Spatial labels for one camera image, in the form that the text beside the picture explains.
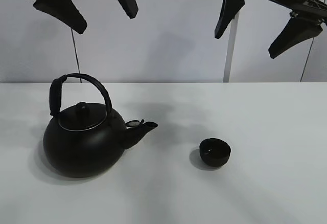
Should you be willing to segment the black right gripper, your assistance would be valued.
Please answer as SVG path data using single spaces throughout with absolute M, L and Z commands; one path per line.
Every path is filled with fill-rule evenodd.
M 295 14 L 301 14 L 301 18 L 313 20 L 291 18 L 268 49 L 272 59 L 293 46 L 318 36 L 322 32 L 319 21 L 326 22 L 326 4 L 320 0 L 269 1 L 287 7 Z M 215 28 L 216 39 L 222 37 L 231 20 L 234 19 L 244 5 L 244 0 L 223 0 L 220 16 Z

